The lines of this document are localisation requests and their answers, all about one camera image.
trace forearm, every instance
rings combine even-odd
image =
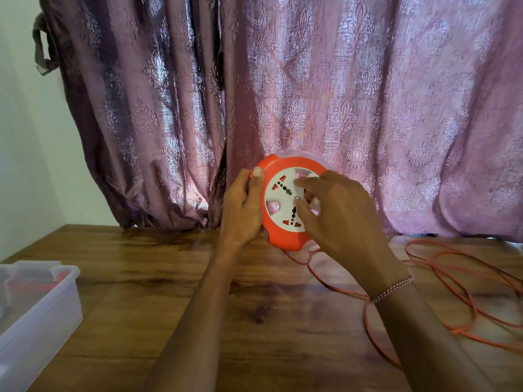
[[[227,297],[237,258],[237,250],[219,244],[144,390],[214,390]]]
[[[376,308],[414,392],[494,391],[414,284],[395,290]]]

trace hand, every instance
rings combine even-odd
[[[371,297],[409,276],[390,250],[374,202],[360,183],[331,170],[294,183],[307,189],[306,200],[320,200],[317,216],[305,200],[296,200],[305,231]]]
[[[262,227],[262,197],[264,173],[254,168],[253,176],[242,169],[223,197],[220,242],[239,250],[250,242]]]

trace purple curtain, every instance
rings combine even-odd
[[[390,233],[523,241],[523,0],[41,3],[122,226],[217,227],[241,167],[300,149]]]

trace left hand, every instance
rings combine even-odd
[[[223,197],[220,242],[239,250],[253,240],[262,227],[262,197],[264,173],[254,168],[253,176],[242,169]]]

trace wood grain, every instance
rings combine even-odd
[[[82,273],[77,283],[84,321],[29,389],[39,391],[137,391],[173,332],[205,270],[216,231],[175,235],[161,229],[65,226],[9,261],[60,260]],[[391,247],[406,259],[407,237]],[[520,245],[487,239],[439,239],[523,277]],[[415,248],[429,255],[434,248]],[[442,262],[471,266],[448,256]],[[322,255],[314,267],[330,283],[359,289],[354,279]],[[470,312],[434,275],[411,269],[417,286],[445,322],[467,322]],[[460,275],[480,307],[521,322],[521,303],[495,283]],[[408,391],[403,373],[369,342],[361,321],[363,302],[333,293],[306,267],[262,240],[242,253],[230,290],[218,391]],[[391,349],[379,317],[373,333]],[[521,333],[480,319],[475,333],[500,342]],[[523,356],[459,339],[499,390],[523,390]]]

